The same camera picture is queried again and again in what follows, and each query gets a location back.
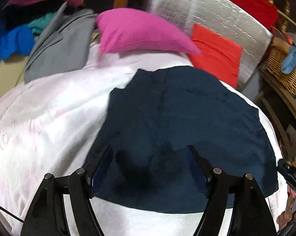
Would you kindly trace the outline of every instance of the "gray folded garment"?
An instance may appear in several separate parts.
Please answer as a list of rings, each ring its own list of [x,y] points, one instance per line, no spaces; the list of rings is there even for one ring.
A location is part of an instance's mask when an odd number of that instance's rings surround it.
[[[97,14],[84,9],[65,16],[66,6],[67,2],[56,12],[32,48],[25,67],[25,83],[86,65]]]

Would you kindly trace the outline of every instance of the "white bed sheet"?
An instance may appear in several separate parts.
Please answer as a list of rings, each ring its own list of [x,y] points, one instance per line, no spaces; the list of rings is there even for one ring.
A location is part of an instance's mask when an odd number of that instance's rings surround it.
[[[79,168],[105,120],[110,91],[125,87],[138,68],[154,71],[184,65],[192,66],[185,55],[157,51],[100,55],[95,45],[82,70],[9,91],[0,100],[0,206],[24,219],[45,173],[65,176]],[[279,160],[273,127],[260,109],[259,118]],[[280,174],[278,181],[279,190],[266,198],[274,219],[285,210],[287,200],[287,184]],[[106,236],[188,236],[202,216],[136,210],[99,198],[91,203]],[[78,235],[69,196],[65,206],[71,235]],[[231,214],[232,209],[226,210],[220,236],[226,235]],[[20,235],[20,222],[1,212],[0,219],[13,235]]]

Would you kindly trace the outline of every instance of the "black cable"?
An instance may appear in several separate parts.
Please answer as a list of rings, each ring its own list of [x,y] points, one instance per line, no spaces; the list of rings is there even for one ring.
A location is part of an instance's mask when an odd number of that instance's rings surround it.
[[[17,216],[13,215],[12,213],[8,212],[6,209],[2,208],[0,206],[0,210],[4,211],[6,214],[9,214],[11,217],[17,219],[19,222],[22,222],[23,223],[23,220],[21,220],[20,218],[18,218]]]

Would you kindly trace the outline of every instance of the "screw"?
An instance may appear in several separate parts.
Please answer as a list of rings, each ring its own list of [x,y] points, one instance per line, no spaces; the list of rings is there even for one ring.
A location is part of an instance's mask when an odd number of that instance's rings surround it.
[[[46,174],[44,175],[44,179],[50,179],[51,176],[52,176],[51,173],[46,173]]]
[[[246,174],[245,175],[246,176],[246,178],[248,179],[248,180],[252,180],[254,177],[253,177],[253,175],[252,174]]]
[[[222,170],[220,168],[214,168],[213,172],[219,175],[222,173]]]
[[[84,169],[84,168],[79,168],[79,169],[76,170],[76,173],[77,173],[78,175],[81,175],[81,174],[83,174],[84,172],[85,172],[85,169]]]

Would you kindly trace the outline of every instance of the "black cloth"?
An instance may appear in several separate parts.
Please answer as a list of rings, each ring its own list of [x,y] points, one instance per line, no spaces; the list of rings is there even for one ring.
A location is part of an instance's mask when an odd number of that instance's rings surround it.
[[[9,5],[1,12],[0,20],[7,30],[12,30],[41,18],[49,12],[57,12],[64,2],[63,0],[45,0],[26,6]],[[64,14],[71,15],[75,11],[75,7],[67,5]]]
[[[229,175],[251,173],[265,197],[278,190],[276,158],[258,110],[193,67],[138,70],[125,89],[114,89],[85,165],[106,144],[114,156],[98,197],[127,207],[203,212],[207,199],[185,158],[190,144]],[[232,203],[229,196],[228,208]]]

